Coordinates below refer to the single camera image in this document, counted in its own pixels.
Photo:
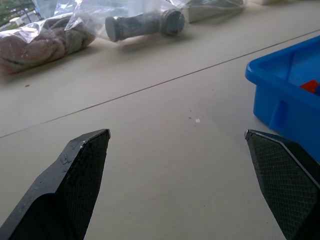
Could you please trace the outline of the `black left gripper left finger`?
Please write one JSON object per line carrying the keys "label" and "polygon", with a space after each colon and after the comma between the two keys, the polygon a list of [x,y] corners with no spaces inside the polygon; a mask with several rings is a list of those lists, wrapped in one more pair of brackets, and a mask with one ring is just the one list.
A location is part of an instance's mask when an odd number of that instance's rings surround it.
{"label": "black left gripper left finger", "polygon": [[100,129],[70,140],[0,226],[0,240],[84,240],[110,138]]}

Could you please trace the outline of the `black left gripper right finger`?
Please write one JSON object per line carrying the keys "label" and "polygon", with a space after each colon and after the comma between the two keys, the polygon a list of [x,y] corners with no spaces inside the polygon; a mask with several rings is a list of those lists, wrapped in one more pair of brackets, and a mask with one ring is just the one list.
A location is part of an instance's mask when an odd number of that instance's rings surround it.
{"label": "black left gripper right finger", "polygon": [[248,129],[261,193],[286,240],[320,240],[320,164],[298,143]]}

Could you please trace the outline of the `blue plastic bin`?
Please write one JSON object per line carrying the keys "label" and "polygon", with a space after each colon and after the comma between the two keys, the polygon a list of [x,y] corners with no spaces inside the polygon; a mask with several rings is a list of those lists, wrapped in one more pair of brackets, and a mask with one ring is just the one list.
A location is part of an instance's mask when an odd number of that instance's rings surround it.
{"label": "blue plastic bin", "polygon": [[279,135],[299,143],[320,163],[320,35],[250,61],[245,77],[255,84],[254,115]]}

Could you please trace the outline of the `orange item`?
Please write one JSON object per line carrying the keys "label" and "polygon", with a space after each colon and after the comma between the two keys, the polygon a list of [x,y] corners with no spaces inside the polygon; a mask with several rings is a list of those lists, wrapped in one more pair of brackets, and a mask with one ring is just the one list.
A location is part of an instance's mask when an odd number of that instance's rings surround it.
{"label": "orange item", "polygon": [[317,86],[320,86],[320,83],[318,83],[315,79],[313,79],[313,80],[310,80],[310,81],[300,85],[299,87],[312,93],[312,94],[315,94],[315,88]]}

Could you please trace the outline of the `bagged pink grey cloth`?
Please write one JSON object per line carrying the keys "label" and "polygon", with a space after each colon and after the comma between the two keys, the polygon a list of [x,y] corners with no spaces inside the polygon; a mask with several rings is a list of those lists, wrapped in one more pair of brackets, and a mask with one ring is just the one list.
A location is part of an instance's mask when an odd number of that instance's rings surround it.
{"label": "bagged pink grey cloth", "polygon": [[0,32],[0,76],[47,64],[87,47],[95,40],[82,22],[66,29],[72,14],[64,13]]}

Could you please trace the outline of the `bagged grey cylindrical roller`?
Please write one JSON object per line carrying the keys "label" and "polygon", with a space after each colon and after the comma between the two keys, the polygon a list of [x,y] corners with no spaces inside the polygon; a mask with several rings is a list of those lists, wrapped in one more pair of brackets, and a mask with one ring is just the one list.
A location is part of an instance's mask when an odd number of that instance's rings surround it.
{"label": "bagged grey cylindrical roller", "polygon": [[107,36],[114,43],[156,33],[176,36],[184,26],[184,14],[173,8],[162,12],[146,12],[131,17],[110,16],[105,19]]}

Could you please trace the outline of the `bagged grey wedge object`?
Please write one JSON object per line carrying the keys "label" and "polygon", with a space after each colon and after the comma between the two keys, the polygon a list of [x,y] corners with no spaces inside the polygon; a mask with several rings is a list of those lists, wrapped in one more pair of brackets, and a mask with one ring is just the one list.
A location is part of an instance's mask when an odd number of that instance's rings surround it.
{"label": "bagged grey wedge object", "polygon": [[190,0],[182,8],[185,20],[195,23],[207,18],[224,17],[242,11],[246,0]]}

